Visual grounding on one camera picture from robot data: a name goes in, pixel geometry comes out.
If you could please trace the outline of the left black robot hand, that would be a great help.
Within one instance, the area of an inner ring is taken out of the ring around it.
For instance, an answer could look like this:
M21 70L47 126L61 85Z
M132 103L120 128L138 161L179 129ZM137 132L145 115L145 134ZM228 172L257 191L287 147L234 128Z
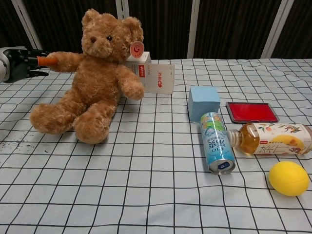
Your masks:
M58 59L49 58L44 50L28 49L24 46L3 47L0 49L0 80L13 83L22 79L47 76L38 71L41 67L56 65Z

